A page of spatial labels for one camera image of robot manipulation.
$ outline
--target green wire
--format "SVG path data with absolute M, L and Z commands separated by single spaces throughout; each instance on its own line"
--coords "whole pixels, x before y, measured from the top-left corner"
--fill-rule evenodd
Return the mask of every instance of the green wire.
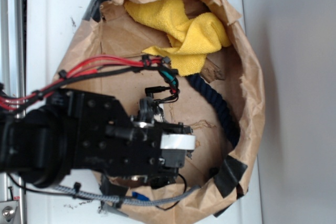
M 176 85 L 176 81 L 174 80 L 175 78 L 172 77 L 168 72 L 166 71 L 161 71 L 161 73 L 164 74 L 164 76 L 166 76 L 171 82 L 173 85 Z

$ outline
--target brown paper bag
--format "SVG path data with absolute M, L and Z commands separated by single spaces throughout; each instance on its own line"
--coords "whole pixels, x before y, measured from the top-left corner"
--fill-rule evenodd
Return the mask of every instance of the brown paper bag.
M 136 23 L 125 11 L 124 1 L 92 0 L 59 70 L 69 70 L 75 64 L 96 54 L 134 57 L 153 45 L 170 46 L 165 33 Z M 130 1 L 148 3 L 156 0 Z M 229 104 L 231 114 L 240 127 L 240 139 L 233 150 L 223 134 L 214 109 L 190 87 L 185 78 L 179 78 L 180 98 L 175 103 L 165 105 L 164 112 L 169 122 L 183 122 L 193 127 L 197 147 L 193 159 L 186 159 L 180 173 L 184 175 L 189 186 L 200 185 L 201 188 L 168 211 L 155 207 L 127 205 L 122 205 L 119 209 L 130 218 L 145 223 L 194 223 L 225 209 L 236 201 L 237 197 L 247 193 L 264 128 L 265 95 L 262 72 L 256 55 L 237 21 L 240 14 L 227 0 L 183 1 L 189 18 L 204 12 L 214 13 L 222 21 L 233 44 L 209 54 L 209 61 L 202 73 L 208 73 L 211 80 L 225 76 L 225 80 L 212 81 L 211 86 Z M 137 103 L 139 98 L 144 97 L 144 88 L 162 84 L 158 74 L 143 71 L 92 79 L 72 84 L 71 87 L 113 95 L 131 115 L 137 114 Z M 209 170 L 213 167 L 219 168 L 219 173 L 210 178 Z M 127 192 L 128 196 L 132 191 L 136 191 L 155 200 L 181 194 L 184 184 L 177 180 L 176 184 L 156 190 L 149 186 L 131 187 L 133 188 Z

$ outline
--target cable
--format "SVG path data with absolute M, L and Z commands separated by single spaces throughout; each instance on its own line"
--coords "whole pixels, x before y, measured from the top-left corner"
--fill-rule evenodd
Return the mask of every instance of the cable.
M 104 60 L 105 63 L 99 63 L 89 66 L 90 63 L 102 60 Z M 155 63 L 158 66 L 152 67 L 151 66 L 152 63 Z M 105 67 L 120 66 L 120 65 L 130 67 L 114 71 L 98 72 L 98 70 L 101 70 L 102 68 Z M 26 108 L 28 108 L 38 100 L 42 100 L 45 96 L 51 95 L 53 91 L 67 84 L 71 84 L 82 80 L 88 80 L 92 78 L 112 76 L 115 74 L 121 74 L 128 71 L 140 72 L 142 70 L 158 71 L 159 74 L 164 78 L 165 82 L 167 82 L 170 85 L 171 93 L 173 95 L 165 99 L 158 100 L 159 102 L 167 103 L 167 102 L 175 102 L 178 100 L 179 96 L 178 80 L 175 77 L 177 72 L 167 67 L 164 67 L 162 65 L 161 57 L 155 57 L 154 59 L 149 59 L 148 57 L 145 57 L 143 58 L 142 61 L 133 61 L 125 58 L 120 58 L 117 56 L 97 55 L 80 62 L 75 67 L 73 67 L 68 73 L 66 73 L 65 71 L 63 72 L 61 71 L 60 72 L 61 78 L 59 80 L 44 87 L 41 90 L 37 90 L 35 93 L 30 94 L 26 97 L 12 98 L 12 97 L 0 96 L 0 106 L 5 110 L 12 111 L 11 113 L 15 115 L 23 112 Z
M 188 187 L 188 185 L 187 185 L 187 180 L 186 180 L 185 177 L 183 177 L 181 174 L 179 174 L 179 176 L 180 176 L 181 179 L 183 180 L 183 183 L 184 183 L 184 190 L 183 190 L 183 193 L 185 193 L 185 191 L 187 190 L 187 187 Z M 180 202 L 180 201 L 177 201 L 177 202 L 175 202 L 172 206 L 167 207 L 167 208 L 162 208 L 162 207 L 159 207 L 159 206 L 156 206 L 156 208 L 159 208 L 159 209 L 161 209 L 161 210 L 163 210 L 163 211 L 168 211 L 168 210 L 172 209 L 173 207 L 175 207 L 179 202 Z
M 194 186 L 185 193 L 172 197 L 167 199 L 159 199 L 159 200 L 153 200 L 153 201 L 143 201 L 134 199 L 132 197 L 119 197 L 119 196 L 108 196 L 108 195 L 98 195 L 98 194 L 92 194 L 87 193 L 84 191 L 78 191 L 76 192 L 75 189 L 65 186 L 56 186 L 54 189 L 58 191 L 62 191 L 66 194 L 76 195 L 79 197 L 84 197 L 85 199 L 93 199 L 93 200 L 99 200 L 99 201 L 107 201 L 112 203 L 119 203 L 121 199 L 123 198 L 123 203 L 126 205 L 132 205 L 132 206 L 143 206 L 143 207 L 152 207 L 152 206 L 158 206 L 163 204 L 168 204 L 176 201 L 180 201 L 186 197 L 188 197 L 190 194 L 192 194 L 195 190 L 199 189 L 199 186 Z
M 13 177 L 11 174 L 7 173 L 7 176 L 11 179 L 11 181 L 19 188 L 23 189 L 24 191 L 30 191 L 32 193 L 37 193 L 37 194 L 44 194 L 44 195 L 52 195 L 52 196 L 71 196 L 70 194 L 63 194 L 63 193 L 52 193 L 50 191 L 38 191 L 34 189 L 27 188 L 26 186 L 20 185 Z
M 78 193 L 75 191 L 74 188 L 70 187 L 65 187 L 65 186 L 56 186 L 54 189 L 58 191 L 62 191 L 63 193 L 52 193 L 49 191 L 39 191 L 39 190 L 34 190 L 27 188 L 26 186 L 20 185 L 13 177 L 11 174 L 7 173 L 8 177 L 11 179 L 11 181 L 19 188 L 25 190 L 25 191 L 30 191 L 32 193 L 38 193 L 38 194 L 43 194 L 43 195 L 50 195 L 50 196 L 67 196 L 67 197 L 74 197 L 79 199 L 85 199 L 85 200 L 99 200 L 99 201 L 109 201 L 112 203 L 119 203 L 121 200 L 121 197 L 119 196 L 107 196 L 107 195 L 98 195 L 98 194 L 92 194 L 92 193 L 87 193 L 84 191 L 78 191 Z M 183 181 L 185 182 L 186 185 L 186 180 L 185 178 L 179 174 Z M 181 201 L 182 199 L 186 198 L 189 196 L 191 193 L 193 193 L 195 190 L 199 189 L 199 186 L 194 186 L 192 187 L 189 191 L 186 191 L 186 187 L 184 188 L 183 194 L 172 197 L 172 198 L 166 198 L 166 199 L 159 199 L 159 200 L 153 200 L 153 201 L 143 201 L 143 200 L 138 200 L 134 199 L 132 197 L 126 197 L 124 200 L 124 204 L 126 205 L 133 205 L 133 206 L 158 206 L 158 205 L 163 205 L 163 204 L 168 204 L 175 202 L 174 205 L 169 207 L 168 209 L 171 209 L 172 207 L 176 206 L 176 204 Z

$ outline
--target metal frame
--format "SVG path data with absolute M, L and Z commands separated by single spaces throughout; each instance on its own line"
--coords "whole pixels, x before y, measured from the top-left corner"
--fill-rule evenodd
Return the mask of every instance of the metal frame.
M 5 85 L 9 95 L 21 97 L 25 95 L 25 59 L 23 44 L 23 6 L 22 0 L 0 0 L 0 81 Z M 12 182 L 6 174 L 0 175 L 0 201 L 9 201 L 11 195 L 9 186 Z M 26 223 L 25 192 L 14 186 L 13 193 L 19 196 L 20 223 Z

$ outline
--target gray braided cable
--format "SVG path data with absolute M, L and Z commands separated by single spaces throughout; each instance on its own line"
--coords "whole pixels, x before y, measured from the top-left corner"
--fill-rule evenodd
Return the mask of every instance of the gray braided cable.
M 190 188 L 185 193 L 183 193 L 181 195 L 178 195 L 176 197 L 167 198 L 167 199 L 159 199 L 159 200 L 153 200 L 153 201 L 143 201 L 143 200 L 138 200 L 138 199 L 125 198 L 123 203 L 127 204 L 127 205 L 143 206 L 143 207 L 158 206 L 158 205 L 163 205 L 163 204 L 167 204 L 167 203 L 180 201 L 180 200 L 188 197 L 190 194 L 192 194 L 195 190 L 197 190 L 199 188 L 200 188 L 200 186 L 193 186 L 192 188 Z M 120 201 L 119 196 L 98 195 L 98 194 L 87 193 L 85 191 L 78 191 L 78 193 L 76 193 L 75 189 L 70 188 L 70 187 L 66 187 L 66 186 L 56 186 L 54 189 L 57 190 L 57 191 L 61 191 L 63 193 L 66 193 L 66 194 L 76 195 L 77 197 L 81 197 L 81 198 L 94 199 L 94 200 L 99 200 L 99 201 L 108 201 L 108 202 L 112 202 L 112 203 L 119 203 L 119 201 Z

